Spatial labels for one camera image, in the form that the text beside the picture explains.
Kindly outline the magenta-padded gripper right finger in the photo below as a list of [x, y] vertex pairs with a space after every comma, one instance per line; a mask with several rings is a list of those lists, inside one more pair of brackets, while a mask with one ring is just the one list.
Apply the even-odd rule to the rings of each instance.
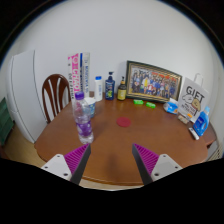
[[144, 185], [182, 169], [182, 167], [167, 154], [158, 155], [138, 144], [132, 145], [132, 154]]

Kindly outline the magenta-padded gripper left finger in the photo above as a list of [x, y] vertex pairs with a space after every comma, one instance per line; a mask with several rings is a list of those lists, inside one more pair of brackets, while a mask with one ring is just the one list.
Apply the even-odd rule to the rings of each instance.
[[42, 166], [42, 169], [78, 185], [90, 154], [91, 146], [86, 144], [66, 155], [56, 154]]

